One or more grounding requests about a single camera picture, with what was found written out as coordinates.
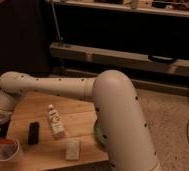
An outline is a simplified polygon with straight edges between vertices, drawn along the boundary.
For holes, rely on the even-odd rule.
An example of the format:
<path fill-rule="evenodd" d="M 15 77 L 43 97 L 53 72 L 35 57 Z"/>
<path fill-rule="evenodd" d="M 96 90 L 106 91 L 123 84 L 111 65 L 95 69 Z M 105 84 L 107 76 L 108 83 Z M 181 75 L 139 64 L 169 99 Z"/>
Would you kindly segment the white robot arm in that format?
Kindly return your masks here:
<path fill-rule="evenodd" d="M 0 76 L 0 124 L 10 120 L 29 91 L 91 101 L 112 171 L 162 171 L 135 87 L 124 73 L 107 70 L 95 78 L 36 78 L 6 72 Z"/>

